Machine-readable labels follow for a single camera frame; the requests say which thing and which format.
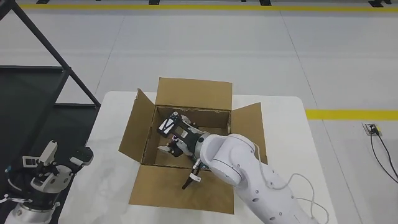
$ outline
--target black cable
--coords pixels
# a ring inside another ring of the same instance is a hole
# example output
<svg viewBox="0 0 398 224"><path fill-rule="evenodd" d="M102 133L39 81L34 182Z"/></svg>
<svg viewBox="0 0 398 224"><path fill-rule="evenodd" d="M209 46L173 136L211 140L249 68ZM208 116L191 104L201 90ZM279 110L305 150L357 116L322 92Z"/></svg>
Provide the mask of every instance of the black cable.
<svg viewBox="0 0 398 224"><path fill-rule="evenodd" d="M394 168L394 165L392 164L392 161L391 161L390 152L388 151L388 149L387 149L386 145L384 144L384 141L381 139L380 135L377 134L377 136L379 137L381 143L383 144L384 149L387 151L388 161L390 162L390 166L391 166L392 170L394 171L394 174L395 174L396 177L398 178L398 174L397 174L397 172L396 172L396 169Z"/></svg>
<svg viewBox="0 0 398 224"><path fill-rule="evenodd" d="M377 160L377 162L379 163L379 165L381 166L381 168L384 170L384 172L385 172L389 177L391 177L392 180L394 180L394 182L396 182L396 183L398 184L398 180L395 180L395 178L393 178L393 177L390 175L390 173L388 173L388 171L384 168L384 166L380 163L379 159L377 158L376 152L374 151L374 148L373 148L372 133L371 133L371 144L372 144L372 151L373 151L374 157L376 158L376 160Z"/></svg>

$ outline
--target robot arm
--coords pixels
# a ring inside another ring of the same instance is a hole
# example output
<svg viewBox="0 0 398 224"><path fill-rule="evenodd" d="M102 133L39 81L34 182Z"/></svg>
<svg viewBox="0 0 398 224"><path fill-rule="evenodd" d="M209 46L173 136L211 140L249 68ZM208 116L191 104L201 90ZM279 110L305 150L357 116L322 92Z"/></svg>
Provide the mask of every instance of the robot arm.
<svg viewBox="0 0 398 224"><path fill-rule="evenodd" d="M264 223L319 224L303 211L277 173L265 164L260 168L255 151L254 144L242 135L212 134L201 145L200 159L218 178L233 185L237 195Z"/></svg>
<svg viewBox="0 0 398 224"><path fill-rule="evenodd" d="M50 223L53 212L60 205L57 202L60 192L68 187L83 166L91 163L94 156L89 147L80 147L70 156L67 165L61 165L55 160L57 149L57 142L50 141L40 157L22 157L23 170L14 170L11 166L6 169L11 188L0 202L19 204L10 212L5 224ZM18 187L10 175L31 176L32 180Z"/></svg>

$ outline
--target power cord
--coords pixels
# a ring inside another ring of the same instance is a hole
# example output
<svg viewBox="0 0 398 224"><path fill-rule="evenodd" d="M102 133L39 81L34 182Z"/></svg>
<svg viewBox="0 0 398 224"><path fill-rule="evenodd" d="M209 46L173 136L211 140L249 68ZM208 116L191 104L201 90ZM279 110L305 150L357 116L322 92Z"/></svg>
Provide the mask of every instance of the power cord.
<svg viewBox="0 0 398 224"><path fill-rule="evenodd" d="M320 204L318 204L318 203L315 202L315 190L313 189L313 185L312 185L312 183L311 183L305 176L303 176L302 174L299 174L299 173L294 173L294 174L292 174L292 175L290 176L290 179L287 181L287 183L286 183L284 186L282 186L282 187L275 188L275 187L270 187L270 186L269 186L269 183L268 183L268 181L267 181L267 179L266 179L266 177L265 177L265 175L264 175L264 171L262 170L262 162L261 162L261 156L260 156L260 147L259 147L256 143L253 143L253 144L254 144L255 147L257 148L257 155L258 155L258 157L259 157L259 158L258 158L258 161L259 161L259 165L260 165L260 172L261 172L262 179L263 179L265 185L267 186L267 188L268 188L268 189L274 189L274 190L282 190L282 189L286 188L286 187L290 184L290 182L292 181L292 179L293 179L293 177L294 177L295 175L299 175L299 176L303 177L303 178L310 184L310 186L311 186L311 189L312 189L312 199L309 200L309 199L305 199L305 198L297 198L297 200L305 200L305 201L311 202L311 209L310 209L310 211L311 211L311 218L312 218L312 219L315 218L315 217L313 216L313 212L312 212L312 208L313 208L314 204L317 205L317 206L319 206L319 207L321 207L321 208L326 212L326 216L327 216L327 221L325 222L325 224L328 224L328 223L329 223L329 212L328 212L328 210L326 210L326 208L323 207L322 205L320 205Z"/></svg>
<svg viewBox="0 0 398 224"><path fill-rule="evenodd" d="M387 170L384 168L384 166L380 163L379 158L377 157L376 152L374 151L372 134L376 134L376 135L379 137L379 139L380 139L380 141L381 141L381 143L382 143L384 149L385 149L386 152L387 152L388 160L389 160L390 166L391 166L391 168L392 168L392 171L394 171L394 174L395 174L396 177L398 178L398 174L397 174L397 172L396 172L396 170L395 170L395 168L394 168L394 165L392 164L392 161L391 161L390 152L388 151L386 145L384 144L384 141L383 141L382 138L380 137L380 132L379 132L379 130L377 129L376 125L374 125L374 124L370 125L369 127L371 128L371 130L370 130L370 133L371 133L371 145L372 145L372 151L373 151L374 157L376 158L377 162L379 163L379 165L381 166L381 168L384 170L384 172L385 172L395 183L398 184L398 180L395 179L395 178L393 178L393 176L392 176L390 173L388 173L388 171L387 171Z"/></svg>

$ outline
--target box flap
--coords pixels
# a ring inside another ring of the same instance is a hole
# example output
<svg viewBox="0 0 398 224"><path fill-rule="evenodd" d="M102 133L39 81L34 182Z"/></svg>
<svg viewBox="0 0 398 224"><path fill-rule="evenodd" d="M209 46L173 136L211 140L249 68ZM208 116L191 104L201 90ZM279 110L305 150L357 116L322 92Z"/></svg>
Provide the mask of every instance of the box flap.
<svg viewBox="0 0 398 224"><path fill-rule="evenodd" d="M189 174L190 169L140 166L129 204L234 213L232 186L210 171L201 171L201 182L182 190Z"/></svg>
<svg viewBox="0 0 398 224"><path fill-rule="evenodd" d="M156 104L231 110L232 83L159 78Z"/></svg>
<svg viewBox="0 0 398 224"><path fill-rule="evenodd" d="M138 89L134 105L127 122L119 151L135 161L141 162L147 141L155 105Z"/></svg>
<svg viewBox="0 0 398 224"><path fill-rule="evenodd" d="M232 111L232 133L247 137L260 148L261 162L267 164L266 140L262 124L261 103Z"/></svg>

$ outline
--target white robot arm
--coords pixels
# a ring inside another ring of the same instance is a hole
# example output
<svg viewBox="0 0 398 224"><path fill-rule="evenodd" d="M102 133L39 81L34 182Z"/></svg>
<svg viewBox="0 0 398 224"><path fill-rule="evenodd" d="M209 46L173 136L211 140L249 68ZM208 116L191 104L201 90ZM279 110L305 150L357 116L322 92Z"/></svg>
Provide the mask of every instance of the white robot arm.
<svg viewBox="0 0 398 224"><path fill-rule="evenodd" d="M319 224L308 216L289 187L254 153L242 135L209 135L200 148L200 160L221 180L233 185L237 195L266 224Z"/></svg>

